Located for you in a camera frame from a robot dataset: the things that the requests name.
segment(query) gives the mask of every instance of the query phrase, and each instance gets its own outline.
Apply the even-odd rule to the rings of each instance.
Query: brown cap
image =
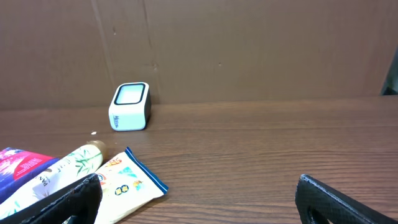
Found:
[[[106,147],[105,143],[101,142],[100,140],[93,140],[87,142],[87,144],[92,144],[99,149],[102,154],[102,158],[105,159],[108,156],[108,148]]]

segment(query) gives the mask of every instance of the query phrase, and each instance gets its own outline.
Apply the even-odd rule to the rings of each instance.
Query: device screen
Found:
[[[119,94],[116,98],[116,104],[131,104],[139,103],[144,91],[143,84],[124,85],[119,89]]]

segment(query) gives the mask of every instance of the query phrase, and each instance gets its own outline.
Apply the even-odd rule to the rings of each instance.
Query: blue package edge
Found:
[[[153,172],[151,172],[142,162],[140,162],[132,153],[129,147],[124,151],[127,156],[155,183],[155,185],[166,194],[169,187],[165,185]]]

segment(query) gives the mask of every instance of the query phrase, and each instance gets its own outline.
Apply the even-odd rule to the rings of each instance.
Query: brown surface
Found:
[[[300,174],[397,219],[397,111],[394,96],[155,105],[145,131],[123,133],[107,108],[3,111],[0,147],[130,146],[170,191],[122,223],[299,223]]]
[[[396,0],[0,1],[0,109],[376,96]]]

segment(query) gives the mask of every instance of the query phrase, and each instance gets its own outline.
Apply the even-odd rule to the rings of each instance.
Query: brown cardboard backdrop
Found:
[[[0,109],[376,96],[396,0],[0,2]]]

